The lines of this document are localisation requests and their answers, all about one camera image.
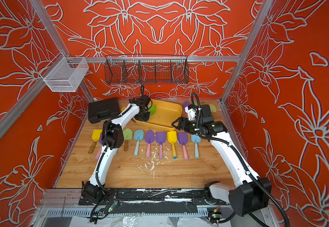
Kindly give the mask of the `purple square shovel pink handle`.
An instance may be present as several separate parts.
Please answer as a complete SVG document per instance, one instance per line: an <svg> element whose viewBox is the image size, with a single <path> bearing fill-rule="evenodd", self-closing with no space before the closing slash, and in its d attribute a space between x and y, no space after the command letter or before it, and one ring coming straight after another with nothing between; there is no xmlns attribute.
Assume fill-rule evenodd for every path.
<svg viewBox="0 0 329 227"><path fill-rule="evenodd" d="M188 161L189 157L188 157L188 153L187 153L187 149L186 149L186 144L188 143L187 133L180 132L177 135L178 135L178 142L182 145L184 160Z"/></svg>

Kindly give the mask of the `pale green shovel wooden handle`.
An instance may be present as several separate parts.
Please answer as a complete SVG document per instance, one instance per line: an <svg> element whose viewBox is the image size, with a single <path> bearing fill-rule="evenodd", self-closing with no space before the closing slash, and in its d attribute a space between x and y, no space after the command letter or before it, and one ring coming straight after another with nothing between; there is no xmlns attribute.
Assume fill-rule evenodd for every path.
<svg viewBox="0 0 329 227"><path fill-rule="evenodd" d="M217 108L214 104L209 104L210 110L212 113L216 113L217 112Z"/></svg>

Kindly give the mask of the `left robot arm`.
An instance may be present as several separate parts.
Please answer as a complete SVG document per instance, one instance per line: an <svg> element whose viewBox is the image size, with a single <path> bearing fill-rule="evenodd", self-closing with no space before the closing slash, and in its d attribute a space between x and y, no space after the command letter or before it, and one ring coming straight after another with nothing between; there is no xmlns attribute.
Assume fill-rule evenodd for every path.
<svg viewBox="0 0 329 227"><path fill-rule="evenodd" d="M150 117L148 105L152 101L144 94L144 90L144 85L141 85L140 97L130 99L124 111L103 123L101 154L92 176L86 183L82 183L79 205L97 205L113 192L105 187L106 176L114 155L124 143L123 129L134 117L141 120Z"/></svg>

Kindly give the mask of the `purple pointed shovel pink handle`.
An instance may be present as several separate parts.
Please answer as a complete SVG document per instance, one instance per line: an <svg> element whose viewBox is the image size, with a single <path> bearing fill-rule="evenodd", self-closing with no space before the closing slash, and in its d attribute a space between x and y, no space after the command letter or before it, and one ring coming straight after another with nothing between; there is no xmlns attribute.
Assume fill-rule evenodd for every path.
<svg viewBox="0 0 329 227"><path fill-rule="evenodd" d="M152 130L148 130L145 135L145 142L147 143L146 158L150 158L151 144L155 141L155 135Z"/></svg>

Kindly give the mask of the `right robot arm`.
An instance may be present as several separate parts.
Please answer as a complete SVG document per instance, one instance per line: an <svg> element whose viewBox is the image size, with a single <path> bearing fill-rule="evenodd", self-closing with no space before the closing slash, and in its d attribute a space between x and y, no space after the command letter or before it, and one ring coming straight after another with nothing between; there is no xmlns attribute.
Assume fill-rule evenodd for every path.
<svg viewBox="0 0 329 227"><path fill-rule="evenodd" d="M198 95L191 94L191 104L185 108L187 117L179 117L172 126L190 135L198 135L207 140L217 150L226 164L234 181L234 188L229 189L221 182L208 186L212 198L230 204L233 214L243 217L249 215L259 225L266 224L253 212L266 208L269 202L278 209L284 225L290 226L284 208L271 194L272 183L268 178L261 178L248 164L235 147L228 129L221 121L215 121L209 105L201 105Z"/></svg>

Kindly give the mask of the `yellow shovel purple handle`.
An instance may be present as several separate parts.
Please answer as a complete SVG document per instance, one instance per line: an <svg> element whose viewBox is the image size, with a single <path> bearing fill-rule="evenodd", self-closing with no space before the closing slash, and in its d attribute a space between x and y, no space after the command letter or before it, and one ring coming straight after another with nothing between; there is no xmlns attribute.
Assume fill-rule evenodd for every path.
<svg viewBox="0 0 329 227"><path fill-rule="evenodd" d="M92 133L92 140L93 143L88 151L89 154L92 154L94 152L94 149L96 147L97 142L99 141L99 139L101 138L101 133L103 130L101 129L94 129L93 133Z"/></svg>

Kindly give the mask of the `purple scoop shovel pink handle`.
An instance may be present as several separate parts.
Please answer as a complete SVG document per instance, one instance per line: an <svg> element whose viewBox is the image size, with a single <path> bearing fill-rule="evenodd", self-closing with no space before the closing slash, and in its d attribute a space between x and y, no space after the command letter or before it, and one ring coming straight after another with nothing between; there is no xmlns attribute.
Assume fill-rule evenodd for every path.
<svg viewBox="0 0 329 227"><path fill-rule="evenodd" d="M100 133L100 137L99 137L99 150L96 154L95 160L98 161L100 159L101 156L101 152L102 152L102 133Z"/></svg>

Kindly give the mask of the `light blue shovel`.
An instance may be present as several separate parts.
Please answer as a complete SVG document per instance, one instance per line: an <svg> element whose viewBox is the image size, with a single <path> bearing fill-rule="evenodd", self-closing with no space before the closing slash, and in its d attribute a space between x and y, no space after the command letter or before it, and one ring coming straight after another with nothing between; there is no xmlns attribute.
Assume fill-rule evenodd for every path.
<svg viewBox="0 0 329 227"><path fill-rule="evenodd" d="M191 135L191 141L194 143L195 158L199 158L199 147L198 144L201 142L201 138L198 135Z"/></svg>
<svg viewBox="0 0 329 227"><path fill-rule="evenodd" d="M144 139L144 131L143 130L136 130L133 134L133 139L136 141L134 156L138 156L140 141L142 141Z"/></svg>

